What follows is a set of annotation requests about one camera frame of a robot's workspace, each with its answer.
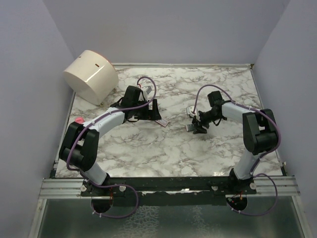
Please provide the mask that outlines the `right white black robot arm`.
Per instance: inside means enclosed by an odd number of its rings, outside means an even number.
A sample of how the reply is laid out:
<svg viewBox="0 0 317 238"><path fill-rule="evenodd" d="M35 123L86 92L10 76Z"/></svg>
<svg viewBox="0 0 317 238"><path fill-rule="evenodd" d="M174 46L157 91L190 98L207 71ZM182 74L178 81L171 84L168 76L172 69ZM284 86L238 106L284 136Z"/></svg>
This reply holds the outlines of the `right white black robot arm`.
<svg viewBox="0 0 317 238"><path fill-rule="evenodd" d="M231 193L238 194L252 182L254 170L262 157L274 151L280 142L272 110L255 110L224 100L219 91L208 94L211 109L207 112L197 110L197 105L186 109L192 124L187 131L206 134L210 123L218 126L222 120L232 119L242 124L244 153L238 164L230 171L227 187Z"/></svg>

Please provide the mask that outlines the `red white staple box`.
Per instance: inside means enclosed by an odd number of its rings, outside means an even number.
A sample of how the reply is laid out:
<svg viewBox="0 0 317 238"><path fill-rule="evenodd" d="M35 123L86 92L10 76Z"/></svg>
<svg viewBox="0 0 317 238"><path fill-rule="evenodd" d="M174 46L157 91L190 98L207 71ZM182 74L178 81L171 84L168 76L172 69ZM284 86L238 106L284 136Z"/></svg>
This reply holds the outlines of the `red white staple box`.
<svg viewBox="0 0 317 238"><path fill-rule="evenodd" d="M167 125L169 124L169 121L167 121L165 119L156 120L155 122L163 127L167 127Z"/></svg>

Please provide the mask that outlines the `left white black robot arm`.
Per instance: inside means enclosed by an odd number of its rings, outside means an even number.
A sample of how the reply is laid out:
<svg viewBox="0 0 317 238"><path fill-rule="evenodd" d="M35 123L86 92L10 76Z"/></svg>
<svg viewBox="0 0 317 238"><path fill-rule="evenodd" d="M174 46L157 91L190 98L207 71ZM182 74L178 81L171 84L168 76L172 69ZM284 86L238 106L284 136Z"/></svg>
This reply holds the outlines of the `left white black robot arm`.
<svg viewBox="0 0 317 238"><path fill-rule="evenodd" d="M109 174L97 163L99 139L127 121L160 120L157 99L148 96L150 86L128 86L125 94L100 116L84 123L72 122L66 131L58 157L90 180L97 195L109 191Z"/></svg>

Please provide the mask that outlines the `staple box with staples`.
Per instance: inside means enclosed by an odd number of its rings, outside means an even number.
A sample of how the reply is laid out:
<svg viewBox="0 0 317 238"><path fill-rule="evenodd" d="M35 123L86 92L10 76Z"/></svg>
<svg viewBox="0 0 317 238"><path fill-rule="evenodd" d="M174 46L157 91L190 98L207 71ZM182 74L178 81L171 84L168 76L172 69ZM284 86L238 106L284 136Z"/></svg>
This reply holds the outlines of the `staple box with staples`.
<svg viewBox="0 0 317 238"><path fill-rule="evenodd" d="M195 126L193 124L187 124L185 125L185 129L187 132L191 132L195 130Z"/></svg>

